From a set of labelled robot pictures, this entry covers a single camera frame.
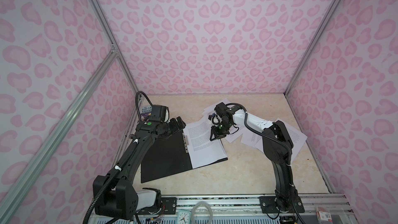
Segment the black mounting plate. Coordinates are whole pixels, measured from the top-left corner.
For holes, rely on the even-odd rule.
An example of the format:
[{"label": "black mounting plate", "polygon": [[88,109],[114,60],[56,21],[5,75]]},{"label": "black mounting plate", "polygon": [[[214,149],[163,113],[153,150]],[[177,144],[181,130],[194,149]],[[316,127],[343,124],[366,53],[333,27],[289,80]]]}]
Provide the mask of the black mounting plate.
[{"label": "black mounting plate", "polygon": [[[261,207],[261,211],[263,212],[263,214],[266,214],[266,213],[268,213],[268,214],[277,214],[277,213],[279,213],[279,210],[276,208],[276,205],[275,205],[275,196],[272,196],[272,197],[259,197],[258,199],[260,200],[260,207]],[[303,206],[303,204],[301,202],[300,197],[296,198],[295,205],[296,205],[296,209],[297,209],[297,211],[299,213],[304,213],[305,212],[305,209],[304,209],[304,206]]]},{"label": "black mounting plate", "polygon": [[[176,197],[162,197],[162,204],[164,205],[164,214],[176,214],[176,206],[177,206]],[[138,214],[151,214],[151,213],[148,212],[145,208],[143,208],[138,212]]]}]

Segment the table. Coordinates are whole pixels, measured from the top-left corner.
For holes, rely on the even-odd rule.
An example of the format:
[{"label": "table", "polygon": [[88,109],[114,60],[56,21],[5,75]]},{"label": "table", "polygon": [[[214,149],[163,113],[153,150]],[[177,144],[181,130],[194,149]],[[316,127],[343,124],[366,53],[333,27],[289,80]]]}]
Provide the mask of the table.
[{"label": "table", "polygon": [[[283,94],[149,96],[153,104],[167,106],[171,118],[181,116],[185,123],[198,121],[204,108],[224,98],[244,105],[248,112],[258,117],[270,121],[279,117],[299,129]],[[169,177],[141,183],[139,167],[133,187],[136,191],[143,187],[159,189],[162,195],[274,194],[275,175],[271,162],[264,153],[240,140],[241,137],[228,143],[222,139],[227,161]],[[299,194],[329,193],[307,144],[292,163],[292,171]]]}]

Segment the clock face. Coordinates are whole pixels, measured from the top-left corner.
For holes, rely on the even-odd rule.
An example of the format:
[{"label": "clock face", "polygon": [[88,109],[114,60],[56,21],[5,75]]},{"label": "clock face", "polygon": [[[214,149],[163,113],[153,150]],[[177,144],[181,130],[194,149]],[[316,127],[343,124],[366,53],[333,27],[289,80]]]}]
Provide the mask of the clock face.
[{"label": "clock face", "polygon": [[176,224],[189,224],[191,221],[191,212],[179,210]]}]

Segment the black clipboard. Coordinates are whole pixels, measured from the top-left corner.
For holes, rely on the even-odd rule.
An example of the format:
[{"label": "black clipboard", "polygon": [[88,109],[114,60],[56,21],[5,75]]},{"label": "black clipboard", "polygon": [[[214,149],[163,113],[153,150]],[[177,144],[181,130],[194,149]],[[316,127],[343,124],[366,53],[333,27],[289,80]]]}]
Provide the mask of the black clipboard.
[{"label": "black clipboard", "polygon": [[184,146],[183,132],[157,140],[141,162],[141,183],[192,170],[191,157]]}]

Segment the wall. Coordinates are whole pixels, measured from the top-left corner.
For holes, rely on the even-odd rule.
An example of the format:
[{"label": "wall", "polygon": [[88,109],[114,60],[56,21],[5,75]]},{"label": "wall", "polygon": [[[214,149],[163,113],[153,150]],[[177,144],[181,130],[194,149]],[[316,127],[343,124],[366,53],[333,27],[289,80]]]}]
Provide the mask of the wall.
[{"label": "wall", "polygon": [[289,96],[361,224],[398,219],[397,22],[397,0],[344,0]]},{"label": "wall", "polygon": [[0,200],[109,50],[87,0],[0,0]]},{"label": "wall", "polygon": [[117,61],[37,179],[11,223],[81,223],[97,175],[115,158],[133,111],[133,94]]},{"label": "wall", "polygon": [[331,0],[99,0],[140,90],[284,92]]}]

